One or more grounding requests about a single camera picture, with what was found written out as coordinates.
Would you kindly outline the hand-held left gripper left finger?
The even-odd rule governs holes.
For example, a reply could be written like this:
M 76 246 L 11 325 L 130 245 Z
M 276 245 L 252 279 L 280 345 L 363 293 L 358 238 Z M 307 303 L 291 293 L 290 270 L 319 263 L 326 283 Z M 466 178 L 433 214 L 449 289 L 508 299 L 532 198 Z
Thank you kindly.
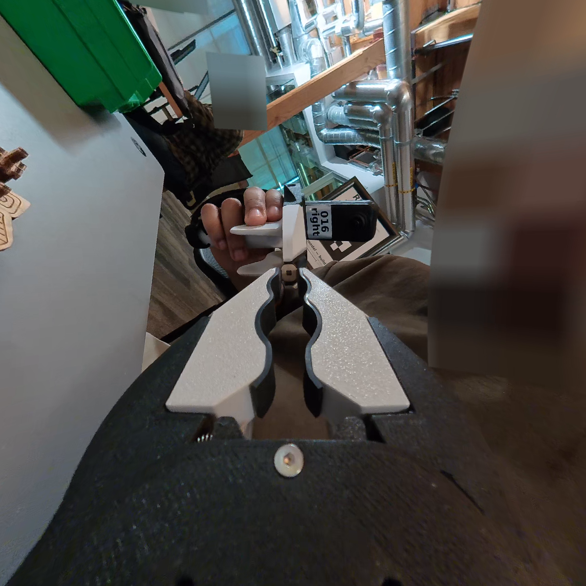
M 216 417 L 263 417 L 275 395 L 273 350 L 280 269 L 273 268 L 214 311 L 166 408 Z

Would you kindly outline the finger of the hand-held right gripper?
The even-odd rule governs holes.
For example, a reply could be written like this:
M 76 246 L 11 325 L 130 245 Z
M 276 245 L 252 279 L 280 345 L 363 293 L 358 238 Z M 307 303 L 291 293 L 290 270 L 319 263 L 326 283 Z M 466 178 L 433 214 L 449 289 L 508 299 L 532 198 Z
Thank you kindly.
M 265 256 L 264 259 L 253 262 L 237 269 L 238 275 L 242 277 L 260 277 L 266 271 L 272 268 L 278 268 L 281 271 L 283 264 L 293 263 L 300 268 L 306 267 L 306 252 L 298 255 L 295 259 L 290 261 L 283 260 L 282 250 L 275 250 Z
M 242 224 L 230 233 L 245 239 L 248 248 L 281 249 L 282 252 L 306 250 L 306 224 L 303 204 L 288 204 L 282 208 L 282 218 L 259 226 Z

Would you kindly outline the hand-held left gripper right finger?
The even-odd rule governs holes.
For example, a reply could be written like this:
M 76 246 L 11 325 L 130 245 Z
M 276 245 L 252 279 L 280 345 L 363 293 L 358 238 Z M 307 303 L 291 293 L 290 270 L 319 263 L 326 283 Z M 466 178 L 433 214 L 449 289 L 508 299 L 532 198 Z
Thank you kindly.
M 305 268 L 299 295 L 309 335 L 304 400 L 310 413 L 344 419 L 406 411 L 410 402 L 370 318 Z

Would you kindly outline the wooden figure model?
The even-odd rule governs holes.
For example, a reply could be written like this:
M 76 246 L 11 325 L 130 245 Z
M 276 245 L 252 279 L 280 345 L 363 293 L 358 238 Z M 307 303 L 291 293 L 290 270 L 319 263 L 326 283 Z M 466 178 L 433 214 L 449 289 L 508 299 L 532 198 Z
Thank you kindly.
M 13 244 L 13 221 L 30 207 L 30 203 L 16 194 L 9 184 L 18 180 L 26 170 L 24 159 L 28 153 L 21 147 L 1 148 L 1 251 Z

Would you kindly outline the person's right hand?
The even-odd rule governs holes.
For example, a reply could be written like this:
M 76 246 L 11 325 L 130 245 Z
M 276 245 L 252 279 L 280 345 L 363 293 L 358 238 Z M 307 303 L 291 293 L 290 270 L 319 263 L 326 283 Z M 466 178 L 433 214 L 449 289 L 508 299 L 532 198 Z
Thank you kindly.
M 220 207 L 206 203 L 201 209 L 201 221 L 207 232 L 211 252 L 227 271 L 236 271 L 248 263 L 262 260 L 273 249 L 249 249 L 242 236 L 231 233 L 235 226 L 261 226 L 282 219 L 282 195 L 279 191 L 248 187 L 243 202 L 235 198 L 223 201 Z

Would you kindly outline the framed marker sign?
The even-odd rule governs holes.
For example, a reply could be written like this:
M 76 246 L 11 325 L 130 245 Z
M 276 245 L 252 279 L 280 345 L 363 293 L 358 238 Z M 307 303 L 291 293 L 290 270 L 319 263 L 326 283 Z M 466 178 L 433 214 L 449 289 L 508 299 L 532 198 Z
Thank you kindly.
M 307 240 L 306 263 L 309 268 L 321 268 L 332 261 L 357 260 L 386 253 L 393 246 L 402 243 L 406 239 L 405 235 L 390 223 L 380 206 L 372 199 L 356 177 L 346 181 L 324 199 L 312 201 L 358 200 L 373 201 L 378 207 L 378 220 L 374 238 L 367 242 Z

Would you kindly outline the black mesh chair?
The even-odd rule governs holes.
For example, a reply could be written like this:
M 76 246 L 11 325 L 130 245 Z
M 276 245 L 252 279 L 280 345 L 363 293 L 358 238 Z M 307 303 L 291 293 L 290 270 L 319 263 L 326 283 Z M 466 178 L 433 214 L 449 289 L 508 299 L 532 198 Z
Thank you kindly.
M 227 272 L 216 261 L 209 247 L 194 248 L 194 262 L 225 298 L 234 297 L 238 293 Z

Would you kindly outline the silver pipe cluster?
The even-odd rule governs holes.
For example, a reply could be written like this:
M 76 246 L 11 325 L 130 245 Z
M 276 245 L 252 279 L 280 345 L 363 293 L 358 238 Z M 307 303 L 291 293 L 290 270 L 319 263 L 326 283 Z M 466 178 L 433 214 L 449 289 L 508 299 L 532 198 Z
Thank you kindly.
M 406 240 L 415 231 L 415 155 L 443 164 L 442 141 L 415 136 L 408 1 L 383 1 L 383 40 L 320 71 L 270 102 L 268 129 L 312 107 L 317 139 L 379 146 L 387 215 Z

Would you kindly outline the green plastic bin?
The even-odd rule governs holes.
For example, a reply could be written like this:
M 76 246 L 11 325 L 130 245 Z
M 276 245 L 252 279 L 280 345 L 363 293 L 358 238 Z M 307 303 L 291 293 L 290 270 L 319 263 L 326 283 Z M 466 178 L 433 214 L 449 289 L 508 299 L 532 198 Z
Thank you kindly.
M 1 16 L 77 106 L 130 112 L 162 83 L 117 1 L 1 1 Z

